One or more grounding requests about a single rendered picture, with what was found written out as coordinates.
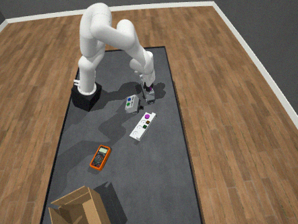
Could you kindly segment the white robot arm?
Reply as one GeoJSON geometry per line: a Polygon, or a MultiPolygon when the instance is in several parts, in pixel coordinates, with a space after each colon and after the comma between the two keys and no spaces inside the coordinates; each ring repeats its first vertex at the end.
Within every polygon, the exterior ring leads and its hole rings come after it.
{"type": "Polygon", "coordinates": [[[112,28],[109,7],[104,3],[95,3],[84,12],[80,22],[80,80],[73,81],[78,83],[74,85],[83,95],[96,91],[95,69],[104,57],[106,44],[124,50],[133,57],[129,66],[135,70],[135,75],[149,75],[154,71],[153,54],[140,45],[133,24],[129,20],[121,20],[116,29],[112,28]]]}

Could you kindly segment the orange digital multimeter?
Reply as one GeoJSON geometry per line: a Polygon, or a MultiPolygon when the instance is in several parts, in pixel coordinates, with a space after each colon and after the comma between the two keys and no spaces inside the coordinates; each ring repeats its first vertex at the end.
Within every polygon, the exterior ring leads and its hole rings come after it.
{"type": "Polygon", "coordinates": [[[110,152],[111,149],[109,147],[100,145],[98,150],[96,151],[96,154],[94,155],[94,158],[90,163],[91,168],[101,171],[105,165],[105,162],[110,152]]]}

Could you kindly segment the grey tube rack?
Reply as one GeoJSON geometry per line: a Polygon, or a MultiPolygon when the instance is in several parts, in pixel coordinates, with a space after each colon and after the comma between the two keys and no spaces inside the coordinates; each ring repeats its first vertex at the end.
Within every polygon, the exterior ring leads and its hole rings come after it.
{"type": "Polygon", "coordinates": [[[147,92],[146,89],[144,89],[143,81],[142,81],[142,75],[140,75],[140,84],[142,86],[142,90],[144,92],[144,96],[146,97],[146,101],[154,99],[154,90],[152,88],[151,92],[147,92]]]}

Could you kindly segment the white button panel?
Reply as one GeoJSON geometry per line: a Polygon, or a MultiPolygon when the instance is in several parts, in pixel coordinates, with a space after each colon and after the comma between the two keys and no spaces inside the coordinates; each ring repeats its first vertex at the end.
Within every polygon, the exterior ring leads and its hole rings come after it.
{"type": "Polygon", "coordinates": [[[140,109],[144,109],[144,107],[139,105],[139,103],[140,100],[136,95],[129,96],[125,106],[126,113],[138,114],[138,107],[140,109]]]}

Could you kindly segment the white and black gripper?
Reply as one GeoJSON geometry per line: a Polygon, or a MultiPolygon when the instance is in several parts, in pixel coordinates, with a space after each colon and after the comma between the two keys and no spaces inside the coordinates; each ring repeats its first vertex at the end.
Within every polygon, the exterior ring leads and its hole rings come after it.
{"type": "Polygon", "coordinates": [[[142,75],[142,81],[143,81],[143,85],[144,85],[144,89],[146,89],[147,92],[150,92],[150,87],[153,88],[153,81],[155,81],[155,72],[153,71],[152,74],[149,75],[142,75]]]}

